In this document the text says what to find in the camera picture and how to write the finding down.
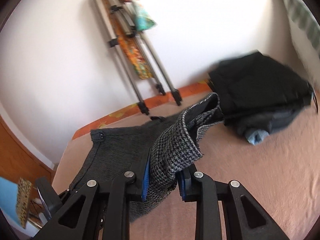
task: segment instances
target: pile of clothes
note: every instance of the pile of clothes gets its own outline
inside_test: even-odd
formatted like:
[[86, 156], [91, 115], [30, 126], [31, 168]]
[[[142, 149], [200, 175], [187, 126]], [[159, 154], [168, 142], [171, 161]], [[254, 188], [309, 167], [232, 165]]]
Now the pile of clothes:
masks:
[[209, 75], [213, 93], [178, 115], [92, 130], [93, 147], [69, 189], [78, 190], [90, 179], [114, 179], [151, 149], [147, 199], [130, 204], [135, 220], [175, 189], [178, 171], [202, 157], [199, 142], [211, 126], [224, 122], [256, 144], [287, 127], [315, 96], [307, 81], [259, 52], [223, 61]]

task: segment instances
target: green striped fabric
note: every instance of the green striped fabric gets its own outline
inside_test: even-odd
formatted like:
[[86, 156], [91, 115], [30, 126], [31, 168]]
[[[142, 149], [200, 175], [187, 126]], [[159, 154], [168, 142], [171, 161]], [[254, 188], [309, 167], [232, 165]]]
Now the green striped fabric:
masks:
[[283, 0], [289, 18], [303, 30], [320, 59], [320, 26], [303, 0]]

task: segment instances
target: white wall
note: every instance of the white wall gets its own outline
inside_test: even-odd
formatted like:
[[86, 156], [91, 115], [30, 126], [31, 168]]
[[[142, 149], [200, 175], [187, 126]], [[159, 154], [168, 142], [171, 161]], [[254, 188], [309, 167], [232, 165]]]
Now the white wall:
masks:
[[[53, 163], [77, 129], [137, 101], [90, 1], [23, 0], [0, 33], [2, 111]], [[296, 62], [281, 0], [141, 2], [158, 23], [147, 34], [177, 88], [253, 49]], [[148, 81], [139, 88], [144, 98], [155, 94]]]

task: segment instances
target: houndstooth garment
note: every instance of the houndstooth garment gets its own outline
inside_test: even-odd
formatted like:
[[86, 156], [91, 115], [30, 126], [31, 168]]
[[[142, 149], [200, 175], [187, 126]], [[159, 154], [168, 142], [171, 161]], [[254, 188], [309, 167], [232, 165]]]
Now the houndstooth garment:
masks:
[[149, 213], [175, 189], [176, 172], [202, 157], [199, 141], [209, 127], [223, 122], [220, 100], [210, 93], [178, 115], [141, 126], [91, 131], [93, 147], [70, 184], [78, 190], [88, 180], [101, 183], [128, 171], [141, 153], [151, 150], [145, 202], [130, 203], [130, 221]]
[[210, 93], [184, 110], [176, 122], [160, 135], [151, 150], [147, 199], [131, 205], [132, 220], [149, 213], [175, 189], [176, 173], [202, 157], [200, 140], [211, 126], [221, 122], [223, 115], [219, 96]]

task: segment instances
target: orange fabric border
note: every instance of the orange fabric border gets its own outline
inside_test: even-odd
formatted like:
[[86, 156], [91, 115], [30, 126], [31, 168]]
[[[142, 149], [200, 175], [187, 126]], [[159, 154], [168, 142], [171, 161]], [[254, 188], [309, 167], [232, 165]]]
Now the orange fabric border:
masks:
[[[210, 91], [210, 90], [211, 89], [207, 85], [207, 82], [201, 81], [201, 82], [198, 82], [198, 83], [186, 86], [186, 87], [182, 87], [179, 89], [179, 92], [180, 92], [181, 97], [184, 98], [184, 97], [196, 95], [201, 92]], [[172, 94], [170, 92], [167, 92], [167, 94], [165, 96], [158, 95], [158, 96], [155, 96], [152, 98], [148, 98], [144, 101], [146, 103], [146, 106], [149, 109], [152, 109], [156, 106], [160, 106], [160, 105], [165, 104], [167, 102], [174, 101], [174, 98], [172, 97]], [[128, 116], [131, 116], [131, 115], [134, 115], [137, 113], [140, 113], [140, 109], [138, 108], [136, 103], [133, 105], [127, 106], [125, 108], [122, 108], [116, 112], [108, 114], [107, 116], [102, 117], [102, 118], [80, 128], [79, 130], [77, 130], [75, 132], [75, 134], [72, 137], [72, 140], [89, 133], [90, 130], [92, 130], [92, 129], [99, 129], [105, 125], [111, 124], [113, 122], [119, 121], [121, 119], [124, 119]]]

